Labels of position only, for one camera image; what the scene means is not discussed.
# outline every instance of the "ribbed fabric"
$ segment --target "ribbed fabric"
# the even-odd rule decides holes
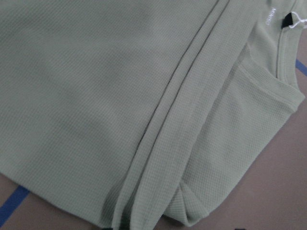
[[[0,173],[101,228],[194,225],[305,98],[290,11],[306,1],[1,1]]]

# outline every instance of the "brand logo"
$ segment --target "brand logo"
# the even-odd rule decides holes
[[[274,17],[276,8],[272,7],[269,16],[267,17],[267,21],[265,22],[267,25],[270,25],[272,18]]]

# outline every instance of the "tag string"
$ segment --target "tag string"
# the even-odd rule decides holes
[[[304,23],[304,22],[307,22],[307,18],[306,19],[301,19],[299,16],[298,16],[298,14],[296,13],[296,12],[294,12],[294,11],[292,11],[291,13],[294,13],[296,16],[297,16],[297,18],[298,18],[298,22],[296,22],[294,25],[290,25],[289,27],[291,28],[291,29],[293,29],[294,27],[296,27],[298,24],[300,24],[300,23]]]

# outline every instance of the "textured fabric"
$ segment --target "textured fabric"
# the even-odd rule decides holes
[[[306,0],[0,0],[0,173],[101,228],[194,225],[305,98],[290,11]]]

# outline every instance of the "blue line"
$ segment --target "blue line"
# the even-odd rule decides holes
[[[304,64],[298,59],[295,62],[295,67],[298,68],[302,73],[304,73],[305,76],[307,76],[307,67],[304,66]]]
[[[0,227],[6,222],[14,210],[22,203],[26,196],[30,193],[29,190],[19,185],[11,196],[0,207]]]

